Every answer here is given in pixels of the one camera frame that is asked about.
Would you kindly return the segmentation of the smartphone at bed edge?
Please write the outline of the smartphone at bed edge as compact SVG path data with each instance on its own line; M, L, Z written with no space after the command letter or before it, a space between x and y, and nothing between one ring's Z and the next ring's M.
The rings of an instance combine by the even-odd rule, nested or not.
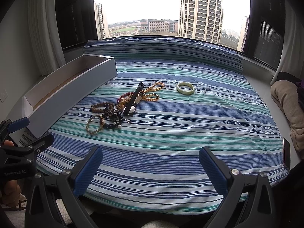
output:
M283 164L285 168L288 171L290 171L291 169L290 143L285 137L283 138Z

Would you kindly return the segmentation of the white curtain right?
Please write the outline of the white curtain right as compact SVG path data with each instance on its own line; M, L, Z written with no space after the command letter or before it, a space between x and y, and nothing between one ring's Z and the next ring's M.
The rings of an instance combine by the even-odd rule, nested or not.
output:
M282 54L270 85L276 81L280 72L303 79L303 25L288 1L285 1L285 33Z

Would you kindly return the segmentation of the white curtain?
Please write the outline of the white curtain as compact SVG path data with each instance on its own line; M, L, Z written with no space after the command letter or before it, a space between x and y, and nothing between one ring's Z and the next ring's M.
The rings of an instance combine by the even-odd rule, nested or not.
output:
M31 45L42 76L65 65L56 20L55 0L28 0Z
M270 85L276 81L280 72L303 79L303 25L288 1L285 1L285 33L282 54Z

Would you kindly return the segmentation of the black strap wristwatch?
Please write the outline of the black strap wristwatch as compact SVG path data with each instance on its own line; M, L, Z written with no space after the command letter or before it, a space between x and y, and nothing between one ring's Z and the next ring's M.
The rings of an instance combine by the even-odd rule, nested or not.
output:
M130 98L129 102L127 103L126 107L124 108L123 114L129 115L131 114L130 110L135 102L135 99L137 98L138 94L142 91L144 88L144 84L140 82L138 84L138 87L136 88L135 92L133 93L132 97Z

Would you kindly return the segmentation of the white cardboard box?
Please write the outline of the white cardboard box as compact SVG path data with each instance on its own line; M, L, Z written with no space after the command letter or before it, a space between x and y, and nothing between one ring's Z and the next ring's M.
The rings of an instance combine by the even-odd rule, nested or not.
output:
M43 135L61 116L117 76L115 58L84 54L58 68L24 96L28 130Z

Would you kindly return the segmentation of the pale green jade bangle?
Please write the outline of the pale green jade bangle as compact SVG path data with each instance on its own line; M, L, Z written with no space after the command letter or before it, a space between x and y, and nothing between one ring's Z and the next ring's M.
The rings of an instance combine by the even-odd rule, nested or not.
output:
M194 85L189 82L179 82L176 89L182 95L192 95L195 92Z

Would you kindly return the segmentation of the striped blue green bedsheet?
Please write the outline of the striped blue green bedsheet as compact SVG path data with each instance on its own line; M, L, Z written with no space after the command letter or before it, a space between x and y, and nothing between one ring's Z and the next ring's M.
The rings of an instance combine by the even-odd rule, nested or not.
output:
M243 174L266 172L271 185L288 174L283 140L271 113L243 75L242 57L218 45L183 38L119 37L89 41L84 54L115 58L117 76L69 109L50 128L51 147L38 157L49 175L72 168L94 146L102 164L86 196L132 211L198 215L218 195L199 161L207 146ZM162 82L157 101L141 101L121 129L97 130L91 105L116 102L142 82ZM179 82L194 85L180 94Z

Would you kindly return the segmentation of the white curtain left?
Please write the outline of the white curtain left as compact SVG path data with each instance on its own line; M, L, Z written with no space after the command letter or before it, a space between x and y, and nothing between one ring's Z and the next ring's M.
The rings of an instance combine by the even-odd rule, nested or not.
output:
M28 0L31 45L42 76L65 65L56 20L55 0Z

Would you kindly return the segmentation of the beige blanket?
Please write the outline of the beige blanket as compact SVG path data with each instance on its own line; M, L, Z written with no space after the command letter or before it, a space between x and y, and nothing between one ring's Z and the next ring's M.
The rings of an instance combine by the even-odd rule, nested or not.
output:
M271 96L285 114L294 148L303 158L303 80L280 72L271 85Z

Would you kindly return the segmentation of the white wall socket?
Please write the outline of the white wall socket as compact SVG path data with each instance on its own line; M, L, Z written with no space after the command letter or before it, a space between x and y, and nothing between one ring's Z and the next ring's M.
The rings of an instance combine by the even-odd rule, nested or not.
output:
M3 103L8 97L7 92L3 89L0 91L0 101Z

